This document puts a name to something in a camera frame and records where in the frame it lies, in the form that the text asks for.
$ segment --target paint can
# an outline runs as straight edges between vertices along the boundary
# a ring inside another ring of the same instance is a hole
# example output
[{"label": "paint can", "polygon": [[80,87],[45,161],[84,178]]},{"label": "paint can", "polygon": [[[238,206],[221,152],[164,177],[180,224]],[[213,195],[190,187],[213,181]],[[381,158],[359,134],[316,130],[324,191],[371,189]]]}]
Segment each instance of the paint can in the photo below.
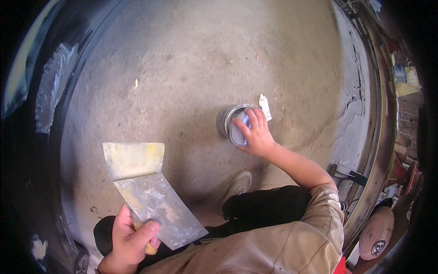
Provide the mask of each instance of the paint can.
[{"label": "paint can", "polygon": [[216,126],[220,135],[229,138],[236,146],[246,146],[246,140],[242,137],[240,130],[234,126],[232,119],[236,117],[250,127],[248,115],[244,111],[246,108],[253,107],[247,103],[224,106],[216,117]]}]

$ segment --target stained concrete floor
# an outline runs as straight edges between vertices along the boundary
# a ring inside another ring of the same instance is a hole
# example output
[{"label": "stained concrete floor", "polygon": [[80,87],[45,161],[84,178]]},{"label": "stained concrete floor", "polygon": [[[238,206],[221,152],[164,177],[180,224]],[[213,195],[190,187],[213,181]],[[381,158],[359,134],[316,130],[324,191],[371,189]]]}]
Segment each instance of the stained concrete floor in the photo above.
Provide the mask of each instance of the stained concrete floor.
[{"label": "stained concrete floor", "polygon": [[203,225],[218,225],[239,170],[252,172],[252,190],[294,184],[220,137],[219,109],[257,105],[263,93],[274,139],[326,168],[364,147],[367,66],[358,34],[327,0],[133,1],[86,61],[64,126],[64,210],[90,269],[102,258],[94,225],[123,203],[103,142],[165,143],[163,174]]}]

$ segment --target hand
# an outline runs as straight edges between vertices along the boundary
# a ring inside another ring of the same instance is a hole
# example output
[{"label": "hand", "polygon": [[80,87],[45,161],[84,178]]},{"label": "hand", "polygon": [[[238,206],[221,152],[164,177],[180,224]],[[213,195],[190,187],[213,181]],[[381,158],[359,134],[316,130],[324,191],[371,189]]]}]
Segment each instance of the hand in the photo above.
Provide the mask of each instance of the hand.
[{"label": "hand", "polygon": [[99,272],[134,273],[146,257],[146,244],[150,242],[153,248],[159,247],[161,241],[156,237],[159,231],[157,221],[148,221],[135,231],[131,212],[123,204],[114,220],[113,250],[99,264]]},{"label": "hand", "polygon": [[266,116],[258,108],[246,109],[245,113],[248,114],[251,121],[251,129],[239,119],[233,118],[233,123],[239,128],[247,141],[246,146],[238,146],[237,148],[266,158],[271,149],[277,144],[269,132]]}]

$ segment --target forearm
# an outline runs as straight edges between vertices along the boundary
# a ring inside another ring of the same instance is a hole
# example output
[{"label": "forearm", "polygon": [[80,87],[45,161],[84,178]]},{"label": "forearm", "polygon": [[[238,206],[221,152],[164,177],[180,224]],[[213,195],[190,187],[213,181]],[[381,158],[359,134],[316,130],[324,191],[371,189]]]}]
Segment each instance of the forearm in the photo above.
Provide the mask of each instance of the forearm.
[{"label": "forearm", "polygon": [[285,171],[299,186],[313,189],[319,185],[336,188],[333,178],[315,162],[275,143],[265,159]]},{"label": "forearm", "polygon": [[106,255],[100,262],[97,270],[100,274],[134,274],[138,264],[126,264],[119,261],[113,252]]}]

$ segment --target beige shoe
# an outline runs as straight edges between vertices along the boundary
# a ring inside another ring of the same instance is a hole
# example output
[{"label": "beige shoe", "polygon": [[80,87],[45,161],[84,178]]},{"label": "beige shoe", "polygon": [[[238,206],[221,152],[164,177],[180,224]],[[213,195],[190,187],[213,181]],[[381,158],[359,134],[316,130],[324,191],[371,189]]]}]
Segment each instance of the beige shoe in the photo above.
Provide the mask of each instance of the beige shoe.
[{"label": "beige shoe", "polygon": [[240,195],[242,193],[247,193],[251,187],[252,175],[251,172],[247,170],[239,171],[230,182],[230,188],[228,189],[225,197],[219,206],[219,214],[223,216],[222,206],[225,202],[233,195]]}]

